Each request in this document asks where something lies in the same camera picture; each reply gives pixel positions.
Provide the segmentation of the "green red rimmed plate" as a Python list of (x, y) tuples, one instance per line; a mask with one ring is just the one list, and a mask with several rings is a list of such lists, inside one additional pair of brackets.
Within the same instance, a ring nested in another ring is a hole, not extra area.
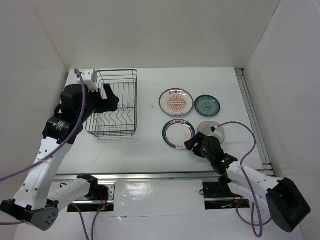
[(173, 119), (168, 121), (162, 128), (164, 142), (175, 150), (186, 150), (185, 142), (196, 135), (193, 125), (184, 119)]

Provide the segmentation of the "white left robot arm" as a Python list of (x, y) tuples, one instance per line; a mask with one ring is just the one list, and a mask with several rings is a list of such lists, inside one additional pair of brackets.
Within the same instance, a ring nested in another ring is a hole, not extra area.
[(104, 84), (106, 98), (99, 89), (71, 84), (60, 95), (61, 103), (46, 122), (35, 167), (12, 199), (3, 200), (0, 210), (11, 217), (46, 231), (52, 227), (61, 210), (79, 198), (106, 202), (108, 188), (92, 175), (82, 173), (71, 183), (51, 192), (57, 171), (72, 148), (83, 123), (94, 113), (114, 112), (119, 98), (109, 84)]

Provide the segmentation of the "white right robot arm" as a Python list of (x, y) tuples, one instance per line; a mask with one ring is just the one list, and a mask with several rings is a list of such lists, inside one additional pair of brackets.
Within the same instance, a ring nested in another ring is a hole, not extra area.
[(309, 204), (291, 179), (270, 177), (242, 165), (223, 151), (216, 137), (199, 132), (184, 145), (196, 156), (207, 159), (220, 175), (220, 194), (230, 196), (233, 193), (257, 202), (256, 206), (269, 212), (272, 221), (283, 231), (291, 233), (310, 214)]

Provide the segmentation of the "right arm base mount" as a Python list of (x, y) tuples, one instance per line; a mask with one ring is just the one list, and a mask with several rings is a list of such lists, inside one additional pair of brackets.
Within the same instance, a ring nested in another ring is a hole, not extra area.
[(235, 209), (240, 204), (240, 208), (249, 208), (249, 201), (240, 195), (231, 193), (223, 189), (219, 182), (203, 182), (199, 194), (204, 198), (205, 210), (225, 210)]

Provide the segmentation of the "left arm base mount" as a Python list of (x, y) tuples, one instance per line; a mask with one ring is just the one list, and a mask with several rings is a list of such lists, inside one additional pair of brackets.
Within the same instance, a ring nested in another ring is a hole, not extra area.
[(107, 182), (104, 184), (104, 188), (93, 199), (86, 197), (80, 197), (73, 202), (82, 213), (97, 213), (98, 210), (102, 212), (114, 211), (114, 199), (115, 199), (115, 183)]

